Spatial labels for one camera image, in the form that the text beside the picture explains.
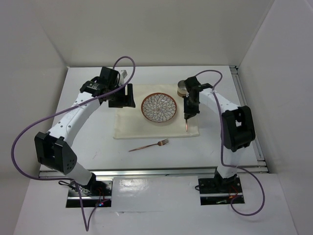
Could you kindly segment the silver metal cup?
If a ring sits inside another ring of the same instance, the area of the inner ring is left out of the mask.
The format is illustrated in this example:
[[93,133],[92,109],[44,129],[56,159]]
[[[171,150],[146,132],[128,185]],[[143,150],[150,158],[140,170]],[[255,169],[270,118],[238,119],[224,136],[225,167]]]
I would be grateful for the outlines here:
[[185,96],[187,94],[187,89],[186,89],[184,80],[181,80],[181,81],[178,82],[178,84],[177,84],[177,94],[180,97],[183,97],[183,96]]

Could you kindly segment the floral patterned ceramic plate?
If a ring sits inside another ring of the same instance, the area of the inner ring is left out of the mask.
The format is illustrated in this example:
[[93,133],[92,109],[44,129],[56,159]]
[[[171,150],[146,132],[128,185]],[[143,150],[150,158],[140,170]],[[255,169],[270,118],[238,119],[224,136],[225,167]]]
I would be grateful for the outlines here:
[[143,116],[154,123],[168,122],[174,118],[178,110],[176,101],[165,93],[152,93],[141,103]]

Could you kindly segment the cream cloth placemat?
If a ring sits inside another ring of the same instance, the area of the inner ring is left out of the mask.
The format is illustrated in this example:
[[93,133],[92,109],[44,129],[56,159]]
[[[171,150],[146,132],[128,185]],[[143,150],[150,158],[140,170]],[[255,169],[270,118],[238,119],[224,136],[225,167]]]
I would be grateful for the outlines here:
[[[121,108],[115,112],[114,139],[185,138],[200,135],[195,117],[188,120],[188,129],[185,129],[183,98],[178,96],[175,84],[133,85],[133,91],[136,107]],[[152,122],[142,114],[143,100],[154,93],[167,94],[176,102],[177,112],[169,121]]]

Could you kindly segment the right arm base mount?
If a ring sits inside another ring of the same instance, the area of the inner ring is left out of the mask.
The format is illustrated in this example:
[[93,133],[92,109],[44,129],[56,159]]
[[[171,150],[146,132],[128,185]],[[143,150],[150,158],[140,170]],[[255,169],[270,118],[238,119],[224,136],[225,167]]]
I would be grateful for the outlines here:
[[239,177],[233,183],[224,186],[216,186],[213,178],[199,178],[195,190],[200,194],[202,206],[227,205],[231,200],[234,200],[233,204],[245,203]]

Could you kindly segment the copper fork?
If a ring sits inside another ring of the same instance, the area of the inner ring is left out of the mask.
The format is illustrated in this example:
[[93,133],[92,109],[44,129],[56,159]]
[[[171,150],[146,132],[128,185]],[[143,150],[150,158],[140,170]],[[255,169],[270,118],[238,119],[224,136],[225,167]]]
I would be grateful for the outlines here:
[[145,149],[145,148],[152,147],[152,146],[164,146],[168,143],[169,143],[169,139],[164,139],[164,140],[158,141],[157,143],[154,143],[154,144],[150,144],[150,145],[146,145],[146,146],[142,146],[142,147],[138,147],[138,148],[129,150],[129,152],[138,151],[138,150]]

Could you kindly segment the aluminium rail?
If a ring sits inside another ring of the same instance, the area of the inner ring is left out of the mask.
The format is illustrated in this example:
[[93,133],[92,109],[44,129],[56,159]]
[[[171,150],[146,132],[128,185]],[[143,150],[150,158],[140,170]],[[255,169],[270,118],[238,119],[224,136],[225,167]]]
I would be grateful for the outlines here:
[[[243,89],[242,83],[240,81],[237,66],[229,66],[229,69],[230,69],[230,73],[231,73],[231,76],[233,78],[233,81],[234,81],[234,84],[236,87],[236,91],[237,91],[237,95],[239,97],[240,103],[242,105],[248,105],[248,102],[247,102],[247,99],[246,99],[246,96],[244,93],[244,89]],[[256,160],[258,163],[258,167],[259,168],[265,167],[267,169],[268,168],[267,163],[266,163],[266,160],[264,158],[263,151],[262,151],[262,148],[260,146],[260,143],[259,143],[257,136],[256,136],[252,145],[253,145],[254,151],[256,153]]]
[[[244,167],[252,173],[269,173],[267,166]],[[163,169],[127,169],[127,170],[94,170],[96,176],[114,177],[114,176],[169,176],[169,175],[200,175],[214,174],[215,167],[201,168],[163,168]],[[40,178],[58,178],[63,177],[57,171],[40,171]]]

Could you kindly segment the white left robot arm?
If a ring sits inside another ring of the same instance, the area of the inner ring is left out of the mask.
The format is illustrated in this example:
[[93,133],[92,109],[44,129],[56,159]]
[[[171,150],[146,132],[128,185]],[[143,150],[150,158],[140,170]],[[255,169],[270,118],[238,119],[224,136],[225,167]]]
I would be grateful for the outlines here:
[[108,188],[78,163],[71,146],[85,122],[103,102],[110,108],[135,107],[133,86],[124,84],[126,77],[125,70],[103,67],[99,76],[82,85],[72,109],[46,133],[39,132],[34,138],[38,162],[74,180],[85,195],[106,194]]

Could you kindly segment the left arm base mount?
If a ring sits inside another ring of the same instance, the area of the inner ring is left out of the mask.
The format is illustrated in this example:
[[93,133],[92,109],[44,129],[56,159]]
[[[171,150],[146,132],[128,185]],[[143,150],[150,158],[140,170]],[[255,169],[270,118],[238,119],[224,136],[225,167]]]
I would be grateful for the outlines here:
[[[106,188],[98,188],[95,192],[91,192],[86,188],[78,185],[84,208],[93,208],[98,204],[100,208],[108,208],[112,205],[112,187],[113,180],[108,179],[102,181]],[[66,208],[79,208],[80,199],[79,192],[73,181],[58,181],[58,184],[68,188]]]

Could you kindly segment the aluminium right side rail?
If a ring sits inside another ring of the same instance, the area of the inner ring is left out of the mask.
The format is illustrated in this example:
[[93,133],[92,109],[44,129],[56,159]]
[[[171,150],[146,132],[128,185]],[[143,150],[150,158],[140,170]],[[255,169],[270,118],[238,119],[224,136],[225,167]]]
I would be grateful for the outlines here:
[[[233,81],[234,81],[234,84],[236,87],[236,91],[237,91],[237,95],[239,97],[240,103],[242,105],[248,105],[248,102],[247,102],[247,99],[246,99],[246,96],[244,93],[244,89],[243,89],[242,83],[240,81],[237,66],[229,66],[229,69],[230,69],[230,73],[231,73],[231,76],[233,78]],[[253,145],[254,151],[256,153],[256,160],[258,163],[258,167],[259,168],[265,167],[267,169],[268,168],[267,163],[266,163],[266,160],[264,158],[263,151],[262,151],[262,148],[260,146],[260,143],[259,143],[257,136],[256,136],[252,145]]]

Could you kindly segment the aluminium front rail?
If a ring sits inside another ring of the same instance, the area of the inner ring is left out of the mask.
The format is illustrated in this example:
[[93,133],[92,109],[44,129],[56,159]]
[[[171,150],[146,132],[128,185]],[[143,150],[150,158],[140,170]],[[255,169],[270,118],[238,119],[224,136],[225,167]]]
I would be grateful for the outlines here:
[[[244,167],[252,173],[269,173],[267,166]],[[200,175],[214,174],[215,167],[201,168],[163,168],[163,169],[127,169],[127,170],[94,170],[96,176],[114,177],[114,176],[169,176],[169,175]],[[57,171],[40,171],[40,178],[58,178],[63,177]]]

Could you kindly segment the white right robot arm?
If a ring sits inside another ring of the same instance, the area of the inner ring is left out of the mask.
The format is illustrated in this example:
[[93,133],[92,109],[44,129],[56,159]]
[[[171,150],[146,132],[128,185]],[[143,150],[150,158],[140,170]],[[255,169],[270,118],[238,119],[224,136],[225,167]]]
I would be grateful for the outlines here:
[[184,80],[186,95],[184,119],[188,120],[200,113],[203,104],[218,114],[221,124],[221,163],[215,170],[213,186],[224,192],[237,177],[237,166],[244,149],[255,140],[255,129],[251,109],[239,106],[224,98],[213,86],[201,84],[195,76]]

